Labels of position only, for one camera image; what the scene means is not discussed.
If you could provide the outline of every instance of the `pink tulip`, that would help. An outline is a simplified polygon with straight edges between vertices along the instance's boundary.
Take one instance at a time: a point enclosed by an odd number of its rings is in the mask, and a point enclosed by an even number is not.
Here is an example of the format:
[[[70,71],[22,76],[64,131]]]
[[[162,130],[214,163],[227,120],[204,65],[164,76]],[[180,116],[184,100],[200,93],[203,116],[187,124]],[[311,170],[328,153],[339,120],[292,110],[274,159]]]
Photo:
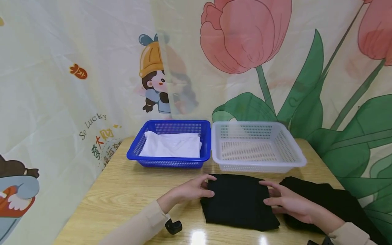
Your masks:
[[[289,27],[291,0],[215,0],[201,15],[200,45],[219,70],[239,74],[279,51]]]
[[[358,45],[369,58],[392,65],[391,0],[372,0],[359,27]]]

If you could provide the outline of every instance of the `wrist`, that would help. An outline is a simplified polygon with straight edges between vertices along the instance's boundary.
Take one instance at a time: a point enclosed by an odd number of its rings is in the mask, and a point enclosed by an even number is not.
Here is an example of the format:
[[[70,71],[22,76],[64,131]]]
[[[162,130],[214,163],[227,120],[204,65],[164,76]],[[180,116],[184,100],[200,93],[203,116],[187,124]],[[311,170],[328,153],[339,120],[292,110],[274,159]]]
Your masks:
[[[172,190],[157,199],[158,205],[164,214],[167,214],[179,201],[180,198]]]
[[[344,220],[320,205],[315,205],[309,214],[312,223],[327,235],[345,224]]]

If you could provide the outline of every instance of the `blue basket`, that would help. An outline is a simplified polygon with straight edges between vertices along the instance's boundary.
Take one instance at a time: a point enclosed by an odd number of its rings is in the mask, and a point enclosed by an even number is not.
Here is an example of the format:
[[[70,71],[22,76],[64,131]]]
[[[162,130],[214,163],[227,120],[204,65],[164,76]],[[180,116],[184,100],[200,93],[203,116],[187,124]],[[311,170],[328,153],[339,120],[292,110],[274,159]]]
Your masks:
[[[202,146],[199,158],[139,156],[146,137],[144,132],[156,134],[198,133]],[[211,124],[205,120],[151,120],[139,131],[127,152],[129,160],[136,160],[144,167],[201,168],[211,155]]]

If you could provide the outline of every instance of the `beige sleeve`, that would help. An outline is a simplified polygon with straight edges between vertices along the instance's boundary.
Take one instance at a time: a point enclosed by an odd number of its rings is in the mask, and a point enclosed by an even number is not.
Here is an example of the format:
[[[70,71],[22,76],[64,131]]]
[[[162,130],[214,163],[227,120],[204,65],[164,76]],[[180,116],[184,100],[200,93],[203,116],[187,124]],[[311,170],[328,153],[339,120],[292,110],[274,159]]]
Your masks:
[[[112,231],[99,245],[141,245],[158,234],[170,219],[156,201]]]
[[[328,236],[334,245],[376,245],[366,232],[348,222]]]

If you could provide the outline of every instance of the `black cloth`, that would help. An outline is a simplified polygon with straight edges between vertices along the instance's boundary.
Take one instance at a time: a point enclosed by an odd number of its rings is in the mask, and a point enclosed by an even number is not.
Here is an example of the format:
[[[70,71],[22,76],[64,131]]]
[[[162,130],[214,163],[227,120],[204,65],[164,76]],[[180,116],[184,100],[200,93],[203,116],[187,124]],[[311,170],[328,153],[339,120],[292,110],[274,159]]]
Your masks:
[[[281,185],[295,193],[328,209],[346,222],[351,222],[369,234],[372,241],[378,245],[388,245],[388,241],[368,218],[360,203],[348,191],[335,190],[329,184],[316,184],[295,177],[287,177]],[[308,230],[324,234],[313,224],[306,224],[291,217],[283,215],[287,226],[293,229]]]
[[[212,198],[202,198],[201,207],[207,223],[228,225],[259,231],[279,228],[272,208],[263,203],[269,197],[261,179],[244,175],[212,174],[216,181],[208,182],[215,192]]]

